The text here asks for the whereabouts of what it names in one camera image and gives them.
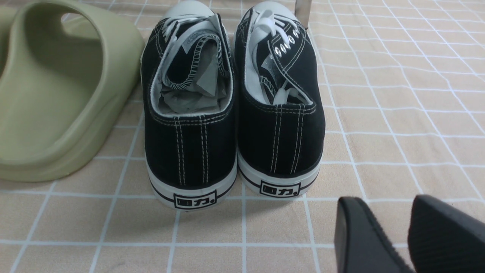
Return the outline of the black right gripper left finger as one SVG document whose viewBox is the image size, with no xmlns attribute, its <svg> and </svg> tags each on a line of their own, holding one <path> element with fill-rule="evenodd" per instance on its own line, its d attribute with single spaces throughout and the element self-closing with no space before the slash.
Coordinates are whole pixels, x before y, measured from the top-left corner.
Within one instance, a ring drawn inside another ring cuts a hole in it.
<svg viewBox="0 0 485 273">
<path fill-rule="evenodd" d="M 334 235 L 338 273 L 413 273 L 359 197 L 338 199 Z"/>
</svg>

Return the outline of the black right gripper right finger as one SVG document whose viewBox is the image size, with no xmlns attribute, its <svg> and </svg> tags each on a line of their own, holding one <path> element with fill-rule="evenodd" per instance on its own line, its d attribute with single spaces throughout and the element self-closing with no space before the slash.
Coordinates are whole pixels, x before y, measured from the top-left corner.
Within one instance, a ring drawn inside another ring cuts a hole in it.
<svg viewBox="0 0 485 273">
<path fill-rule="evenodd" d="M 418 273 L 483 273 L 485 225 L 437 198 L 412 204 L 408 250 Z"/>
</svg>

